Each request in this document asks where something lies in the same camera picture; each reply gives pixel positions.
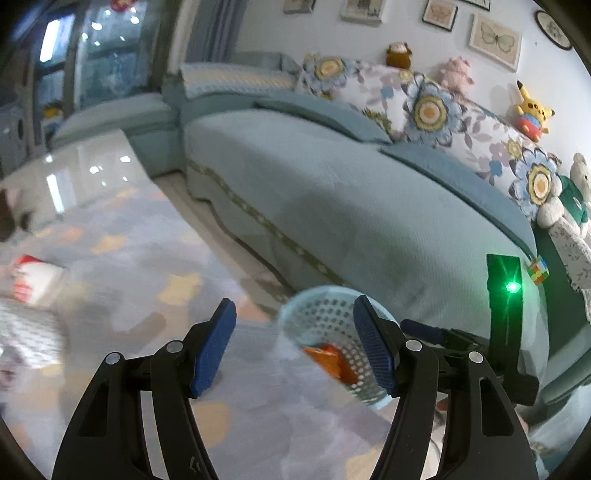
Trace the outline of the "rubiks cube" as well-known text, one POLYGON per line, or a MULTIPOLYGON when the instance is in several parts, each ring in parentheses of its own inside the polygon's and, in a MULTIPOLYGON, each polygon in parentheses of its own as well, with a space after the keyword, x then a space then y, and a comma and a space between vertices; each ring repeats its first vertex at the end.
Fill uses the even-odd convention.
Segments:
POLYGON ((550 276, 549 267, 542 256, 536 257, 529 264, 527 272, 535 285, 541 285, 550 276))

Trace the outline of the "floral cushion far end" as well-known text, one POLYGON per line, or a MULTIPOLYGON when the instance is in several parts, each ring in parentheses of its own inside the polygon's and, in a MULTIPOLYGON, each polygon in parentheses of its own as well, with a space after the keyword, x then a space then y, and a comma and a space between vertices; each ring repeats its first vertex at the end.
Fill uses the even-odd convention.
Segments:
POLYGON ((535 222, 558 175, 555 160, 528 139, 509 137, 493 143, 489 150, 489 182, 514 202, 530 222, 535 222))

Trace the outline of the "teal sofa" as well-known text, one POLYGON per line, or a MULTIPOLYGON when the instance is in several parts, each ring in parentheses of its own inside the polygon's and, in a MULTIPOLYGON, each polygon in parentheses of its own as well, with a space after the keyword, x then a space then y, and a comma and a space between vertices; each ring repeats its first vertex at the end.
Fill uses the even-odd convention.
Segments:
POLYGON ((487 336, 487 256, 520 259, 520 366, 547 404, 590 381, 590 300, 544 231, 447 154, 394 141, 348 106, 294 90, 301 69, 193 63, 167 75, 187 189, 296 290, 338 285, 394 317, 487 336), (550 276, 535 285, 538 256, 550 276))

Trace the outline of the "yellow pikachu plush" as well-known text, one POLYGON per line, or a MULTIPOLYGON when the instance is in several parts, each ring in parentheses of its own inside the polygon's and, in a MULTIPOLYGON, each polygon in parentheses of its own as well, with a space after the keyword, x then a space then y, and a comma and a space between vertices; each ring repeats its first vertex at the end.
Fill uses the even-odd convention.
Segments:
POLYGON ((521 81, 517 81, 517 87, 522 101, 515 107, 517 115, 515 125, 531 141, 539 143, 542 136, 550 132, 547 122, 556 112, 531 97, 521 81))

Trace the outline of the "blue grey curtain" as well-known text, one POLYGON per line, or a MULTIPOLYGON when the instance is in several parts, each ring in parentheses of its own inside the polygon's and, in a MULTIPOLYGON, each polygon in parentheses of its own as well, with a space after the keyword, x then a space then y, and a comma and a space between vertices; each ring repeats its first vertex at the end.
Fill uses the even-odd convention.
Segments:
POLYGON ((246 3, 246 0, 200 1, 184 61, 226 62, 235 49, 246 3))

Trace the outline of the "white teddy bear green shirt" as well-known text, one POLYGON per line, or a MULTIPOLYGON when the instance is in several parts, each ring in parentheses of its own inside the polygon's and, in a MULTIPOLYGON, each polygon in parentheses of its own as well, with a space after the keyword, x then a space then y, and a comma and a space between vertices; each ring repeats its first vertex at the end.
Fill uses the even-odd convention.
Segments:
POLYGON ((590 167, 581 153, 576 153, 568 176, 558 175, 552 183, 548 200, 539 208, 537 224, 548 230, 564 219, 581 238, 590 225, 590 167))

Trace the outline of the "teal ottoman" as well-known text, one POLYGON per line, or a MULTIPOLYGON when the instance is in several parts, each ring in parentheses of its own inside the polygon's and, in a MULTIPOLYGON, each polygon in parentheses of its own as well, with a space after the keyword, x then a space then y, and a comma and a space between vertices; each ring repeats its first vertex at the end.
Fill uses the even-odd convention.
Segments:
POLYGON ((111 130, 141 134, 168 129, 175 122, 176 110, 159 93, 143 93, 102 102, 72 114, 52 136, 49 149, 57 150, 111 130))

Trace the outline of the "brown monkey plush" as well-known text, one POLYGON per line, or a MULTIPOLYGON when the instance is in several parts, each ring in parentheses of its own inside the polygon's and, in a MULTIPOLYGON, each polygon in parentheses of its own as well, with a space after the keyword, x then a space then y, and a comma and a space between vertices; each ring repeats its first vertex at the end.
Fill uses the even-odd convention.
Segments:
POLYGON ((386 51, 386 65, 398 69, 411 69, 412 50, 406 42, 391 43, 386 51))

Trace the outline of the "floral cushion near corner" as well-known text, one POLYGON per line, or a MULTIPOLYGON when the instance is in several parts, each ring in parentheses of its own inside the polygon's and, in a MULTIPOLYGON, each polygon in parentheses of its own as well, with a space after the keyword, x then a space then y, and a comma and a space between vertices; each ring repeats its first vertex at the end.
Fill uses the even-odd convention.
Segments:
POLYGON ((423 80, 423 75, 409 69, 339 56, 308 55, 294 90, 348 106, 399 141, 423 80))

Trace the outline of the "orange plastic bag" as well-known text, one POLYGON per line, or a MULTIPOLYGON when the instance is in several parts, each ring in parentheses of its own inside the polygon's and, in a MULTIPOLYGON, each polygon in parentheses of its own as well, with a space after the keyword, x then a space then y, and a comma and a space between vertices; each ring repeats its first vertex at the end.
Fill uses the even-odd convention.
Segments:
POLYGON ((329 344, 304 346, 303 351, 332 379, 339 380, 345 385, 353 385, 359 381, 356 372, 349 366, 345 355, 337 347, 329 344))

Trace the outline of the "small framed picture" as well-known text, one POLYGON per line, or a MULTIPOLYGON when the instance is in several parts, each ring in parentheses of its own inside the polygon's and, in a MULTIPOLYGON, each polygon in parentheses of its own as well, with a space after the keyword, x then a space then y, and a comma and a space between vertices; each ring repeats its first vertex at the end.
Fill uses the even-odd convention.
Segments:
POLYGON ((428 0, 422 21, 428 25, 451 32, 454 28, 459 7, 452 1, 428 0))

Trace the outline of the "red white panda paper cup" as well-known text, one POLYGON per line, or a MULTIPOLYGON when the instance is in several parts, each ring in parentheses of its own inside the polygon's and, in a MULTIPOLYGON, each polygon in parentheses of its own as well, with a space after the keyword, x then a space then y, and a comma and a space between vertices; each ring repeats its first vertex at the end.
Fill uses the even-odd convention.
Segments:
POLYGON ((55 300, 67 270, 30 255, 12 265, 13 297, 36 309, 46 309, 55 300))

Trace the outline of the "patterned grey tablecloth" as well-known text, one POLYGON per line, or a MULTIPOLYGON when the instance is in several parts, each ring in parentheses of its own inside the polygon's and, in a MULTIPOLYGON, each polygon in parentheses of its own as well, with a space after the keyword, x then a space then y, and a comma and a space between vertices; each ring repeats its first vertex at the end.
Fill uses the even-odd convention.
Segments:
POLYGON ((63 267, 51 341, 63 354, 26 364, 4 418, 51 475, 68 421, 110 352, 155 353, 209 319, 222 299, 238 324, 215 381, 191 404, 222 479, 367 479, 389 429, 284 336, 153 183, 74 208, 15 236, 1 265, 31 255, 63 267))

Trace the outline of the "floral cushion middle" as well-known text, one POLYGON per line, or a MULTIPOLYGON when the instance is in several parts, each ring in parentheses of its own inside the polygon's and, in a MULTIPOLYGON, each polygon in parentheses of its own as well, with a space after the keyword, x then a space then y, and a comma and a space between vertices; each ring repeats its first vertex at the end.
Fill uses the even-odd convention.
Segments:
POLYGON ((441 151, 495 183, 508 172, 509 127, 496 115, 421 73, 408 73, 405 140, 441 151))

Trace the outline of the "pink pig plush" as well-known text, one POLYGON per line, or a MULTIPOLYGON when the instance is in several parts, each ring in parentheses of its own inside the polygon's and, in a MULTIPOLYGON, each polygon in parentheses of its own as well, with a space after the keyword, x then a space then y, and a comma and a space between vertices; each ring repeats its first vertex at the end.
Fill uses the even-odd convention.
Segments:
POLYGON ((457 94, 466 96, 475 84, 471 77, 471 63, 463 57, 451 58, 440 70, 441 85, 457 94))

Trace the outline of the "butterfly framed picture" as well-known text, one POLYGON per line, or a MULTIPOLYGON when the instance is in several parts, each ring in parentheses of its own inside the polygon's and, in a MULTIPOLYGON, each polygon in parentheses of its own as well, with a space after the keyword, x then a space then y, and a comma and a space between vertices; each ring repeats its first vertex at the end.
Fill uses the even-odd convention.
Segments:
POLYGON ((512 72, 518 70, 522 35, 512 28, 475 13, 468 46, 512 72))

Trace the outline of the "white newspaper canvas picture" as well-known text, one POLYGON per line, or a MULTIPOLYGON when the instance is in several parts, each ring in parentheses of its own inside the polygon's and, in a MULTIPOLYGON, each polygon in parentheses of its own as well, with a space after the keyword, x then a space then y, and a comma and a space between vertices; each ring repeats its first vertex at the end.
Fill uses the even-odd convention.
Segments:
POLYGON ((346 22, 379 26, 383 23, 386 0, 345 0, 341 19, 346 22))

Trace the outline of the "large white milk carton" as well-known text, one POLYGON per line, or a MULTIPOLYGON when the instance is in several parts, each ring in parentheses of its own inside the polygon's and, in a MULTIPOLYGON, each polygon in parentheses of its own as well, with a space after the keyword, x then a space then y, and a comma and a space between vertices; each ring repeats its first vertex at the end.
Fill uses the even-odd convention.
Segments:
POLYGON ((2 297, 1 347, 8 347, 27 367, 42 369, 61 362, 66 336, 50 311, 2 297))

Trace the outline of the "light blue trash basket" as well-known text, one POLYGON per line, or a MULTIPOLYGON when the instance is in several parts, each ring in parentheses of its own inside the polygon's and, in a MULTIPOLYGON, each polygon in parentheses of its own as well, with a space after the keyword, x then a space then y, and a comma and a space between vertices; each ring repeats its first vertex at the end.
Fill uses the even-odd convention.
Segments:
POLYGON ((341 286, 311 288, 284 303, 277 322, 301 350, 322 344, 337 347, 359 377, 356 384, 342 385, 370 408, 380 410, 392 398, 378 385, 353 323, 353 304, 360 295, 341 286))

